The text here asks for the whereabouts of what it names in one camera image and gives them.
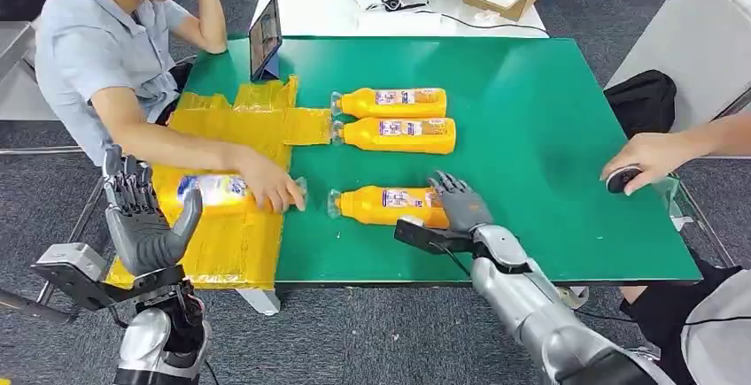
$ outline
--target yellow plastic mat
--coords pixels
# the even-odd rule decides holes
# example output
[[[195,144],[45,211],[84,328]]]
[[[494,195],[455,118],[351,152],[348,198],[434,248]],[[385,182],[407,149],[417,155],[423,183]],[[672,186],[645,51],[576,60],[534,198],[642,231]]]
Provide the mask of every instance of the yellow plastic mat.
[[[220,95],[186,93],[169,127],[192,135],[253,147],[289,171],[290,146],[329,142],[329,109],[295,108],[298,80],[244,84],[233,106]],[[154,187],[173,224],[182,208],[170,204],[180,179],[207,171],[154,166]],[[246,212],[205,212],[181,264],[198,289],[273,289],[283,216],[249,204]],[[107,282],[128,288],[133,276],[116,259]]]

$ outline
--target robotic arm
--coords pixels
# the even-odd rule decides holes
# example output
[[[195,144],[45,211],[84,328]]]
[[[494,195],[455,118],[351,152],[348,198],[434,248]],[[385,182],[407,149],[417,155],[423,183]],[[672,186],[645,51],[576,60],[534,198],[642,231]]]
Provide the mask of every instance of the robotic arm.
[[[135,158],[122,158],[119,146],[107,149],[103,165],[105,217],[118,256],[135,276],[132,289],[102,283],[105,261],[84,243],[52,245],[32,268],[78,305],[107,308],[125,327],[115,385],[198,384],[212,331],[204,304],[193,294],[178,261],[184,255],[203,211],[193,189],[183,212],[170,227],[151,185],[151,169]],[[135,301],[129,324],[114,305]]]
[[[471,252],[474,288],[511,336],[530,353],[547,383],[561,385],[669,385],[656,365],[585,326],[507,229],[493,225],[483,199],[461,180],[439,172],[430,179],[451,230],[401,219],[394,237],[431,253]]]
[[[100,280],[105,261],[88,245],[52,245],[32,268],[78,305],[107,308],[126,327],[115,385],[198,384],[212,331],[204,305],[176,263],[187,249],[202,212],[193,189],[173,228],[151,186],[151,169],[138,171],[134,158],[121,160],[119,147],[104,163],[107,225],[123,265],[136,276],[132,289]],[[507,229],[493,225],[483,199],[461,180],[438,173],[430,183],[440,197],[450,230],[425,228],[401,219],[394,237],[427,252],[470,252],[474,288],[491,304],[507,331],[531,354],[548,383],[561,385],[672,385],[651,362],[614,345],[585,326],[555,286]],[[126,325],[114,305],[135,300]]]

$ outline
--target gray carpet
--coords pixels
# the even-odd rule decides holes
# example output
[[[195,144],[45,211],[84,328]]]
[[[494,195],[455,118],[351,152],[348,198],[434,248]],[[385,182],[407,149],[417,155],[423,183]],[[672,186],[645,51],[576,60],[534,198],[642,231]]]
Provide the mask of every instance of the gray carpet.
[[[195,0],[177,0],[195,9]],[[573,36],[600,83],[608,80],[664,0],[539,0],[554,35]],[[230,32],[243,32],[256,0],[222,0]],[[176,58],[192,51],[179,43]],[[59,124],[0,122],[0,147],[70,143]],[[751,165],[695,161],[681,175],[731,254],[751,261]],[[42,280],[27,265],[63,242],[97,171],[83,156],[0,158],[0,286],[35,296]],[[82,240],[101,247],[106,225],[95,215]],[[685,239],[713,258],[706,238]],[[500,329],[471,289],[297,289],[283,293],[272,318],[234,291],[200,292],[215,339],[212,362],[229,384],[529,384],[529,358]],[[70,308],[56,295],[54,304]],[[617,315],[612,288],[593,290],[591,312]],[[631,325],[585,321],[622,345],[641,344]],[[82,312],[57,327],[0,309],[0,377],[13,384],[110,383],[120,331],[104,313]],[[212,383],[204,375],[202,384]]]

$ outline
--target green tabletop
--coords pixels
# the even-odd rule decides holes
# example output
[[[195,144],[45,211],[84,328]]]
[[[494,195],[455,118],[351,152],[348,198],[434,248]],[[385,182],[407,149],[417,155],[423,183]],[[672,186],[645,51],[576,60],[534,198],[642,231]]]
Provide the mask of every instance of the green tabletop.
[[[234,100],[249,50],[246,39],[229,46],[198,60],[188,91]],[[278,282],[465,281],[447,256],[395,241],[393,227],[326,213],[330,189],[422,187],[436,169],[479,191],[552,281],[701,277],[654,190],[614,196],[598,180],[626,139],[572,40],[289,37],[279,53],[283,80],[299,77],[301,107],[362,87],[445,89],[457,143],[445,156],[294,148],[290,173],[307,178],[311,203],[286,216]]]

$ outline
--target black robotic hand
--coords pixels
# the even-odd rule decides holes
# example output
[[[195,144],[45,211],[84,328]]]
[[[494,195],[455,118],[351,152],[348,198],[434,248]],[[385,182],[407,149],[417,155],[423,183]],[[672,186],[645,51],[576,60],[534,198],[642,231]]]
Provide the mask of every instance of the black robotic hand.
[[[441,171],[437,171],[437,175],[438,181],[431,178],[428,181],[441,199],[451,230],[469,233],[477,226],[493,223],[483,198],[464,180]]]
[[[102,165],[107,226],[122,264],[136,277],[176,265],[203,212],[201,193],[193,189],[170,228],[151,184],[151,168],[138,170],[134,157],[122,158],[120,146],[107,148]]]

